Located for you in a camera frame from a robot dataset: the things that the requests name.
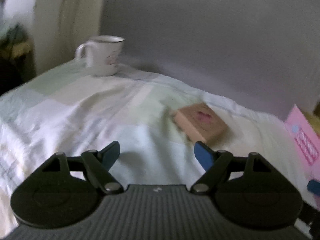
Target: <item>white mug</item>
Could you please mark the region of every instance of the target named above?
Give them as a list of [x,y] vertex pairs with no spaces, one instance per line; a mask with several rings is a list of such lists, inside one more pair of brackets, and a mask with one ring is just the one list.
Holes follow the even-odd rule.
[[87,70],[96,76],[111,76],[118,71],[117,59],[124,44],[124,38],[116,36],[94,36],[76,49],[76,59],[87,60]]

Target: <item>white bedsheet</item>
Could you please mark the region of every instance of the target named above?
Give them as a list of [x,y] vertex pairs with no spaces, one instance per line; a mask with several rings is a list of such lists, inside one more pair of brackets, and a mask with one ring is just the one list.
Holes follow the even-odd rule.
[[85,75],[83,61],[71,61],[0,98],[0,237],[17,225],[9,205],[13,190],[58,151],[75,156],[117,140],[121,154],[110,173],[125,187],[190,187],[204,170],[170,113],[201,101],[229,126],[213,149],[261,153],[315,205],[293,142],[275,116],[163,75],[122,66],[97,78]]

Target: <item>mug handle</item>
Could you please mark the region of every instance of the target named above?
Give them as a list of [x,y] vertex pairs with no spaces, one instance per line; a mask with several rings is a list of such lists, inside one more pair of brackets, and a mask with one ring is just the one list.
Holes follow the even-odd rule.
[[85,46],[86,46],[86,43],[83,43],[76,49],[75,59],[81,59],[84,57]]

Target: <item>gray wall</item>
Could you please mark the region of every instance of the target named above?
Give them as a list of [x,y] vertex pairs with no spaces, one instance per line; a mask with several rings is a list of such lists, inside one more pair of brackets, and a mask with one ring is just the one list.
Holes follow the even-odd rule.
[[105,0],[122,61],[284,119],[320,94],[320,0]]

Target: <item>metal pivot screw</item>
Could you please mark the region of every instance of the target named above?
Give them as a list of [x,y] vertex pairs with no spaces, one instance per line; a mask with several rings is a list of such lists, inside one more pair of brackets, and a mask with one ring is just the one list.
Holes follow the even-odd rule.
[[116,182],[109,182],[106,185],[104,185],[104,188],[108,192],[113,192],[113,191],[117,191],[117,190],[121,189],[121,185]]
[[209,187],[206,184],[199,183],[193,186],[193,190],[198,193],[204,193],[209,190]]

